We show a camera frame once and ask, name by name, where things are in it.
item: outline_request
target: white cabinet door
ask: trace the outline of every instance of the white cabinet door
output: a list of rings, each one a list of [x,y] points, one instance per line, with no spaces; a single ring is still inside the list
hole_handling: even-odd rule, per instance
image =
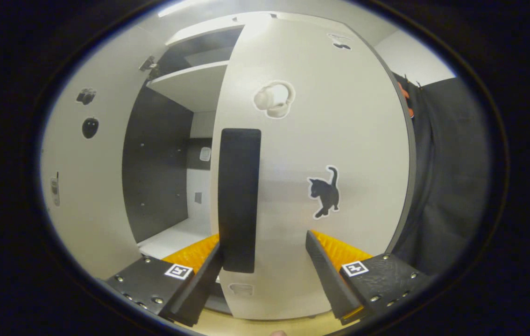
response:
[[[334,46],[334,39],[350,49]],[[296,93],[282,119],[254,105],[254,94],[275,80]],[[211,222],[218,232],[221,130],[261,130],[254,273],[220,273],[234,317],[288,319],[331,309],[305,250],[307,230],[372,255],[386,251],[409,205],[414,143],[407,123],[392,79],[356,36],[281,19],[245,26],[220,92],[211,164]],[[338,170],[339,210],[315,219],[320,198],[311,198],[308,179],[331,181],[328,165]],[[243,285],[234,293],[232,284]]]

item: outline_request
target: black handle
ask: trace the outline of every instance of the black handle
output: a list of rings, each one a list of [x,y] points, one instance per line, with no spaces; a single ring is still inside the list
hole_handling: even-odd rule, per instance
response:
[[[254,273],[261,131],[224,128],[219,148],[219,243],[223,269]]]

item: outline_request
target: black cloth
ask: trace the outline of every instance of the black cloth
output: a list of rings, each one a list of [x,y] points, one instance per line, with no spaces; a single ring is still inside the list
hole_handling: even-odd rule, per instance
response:
[[[414,111],[417,171],[410,212],[393,253],[424,273],[437,274],[465,249],[487,203],[487,122],[461,79],[418,87],[394,75]]]

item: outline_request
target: orange soft gripper pad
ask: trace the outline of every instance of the orange soft gripper pad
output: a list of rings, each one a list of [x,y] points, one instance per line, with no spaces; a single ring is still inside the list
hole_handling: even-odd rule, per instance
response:
[[[311,231],[318,239],[318,242],[321,243],[337,272],[339,272],[343,264],[361,261],[373,257],[369,253],[365,253],[356,247],[342,242],[341,240],[337,240],[336,238],[327,236],[326,234],[316,232],[314,230]]]
[[[215,245],[219,242],[219,234],[214,234],[200,242],[184,247],[174,254],[163,258],[163,261],[182,266],[192,267],[194,273],[198,272],[205,259],[209,256]]]

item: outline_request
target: ceiling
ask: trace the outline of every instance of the ceiling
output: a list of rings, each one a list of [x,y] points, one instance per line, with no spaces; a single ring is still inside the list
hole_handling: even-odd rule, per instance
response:
[[[136,25],[167,41],[178,30],[224,15],[250,11],[281,11],[325,17],[356,30],[375,46],[398,29],[380,16],[343,0],[199,0],[165,17],[150,13]]]

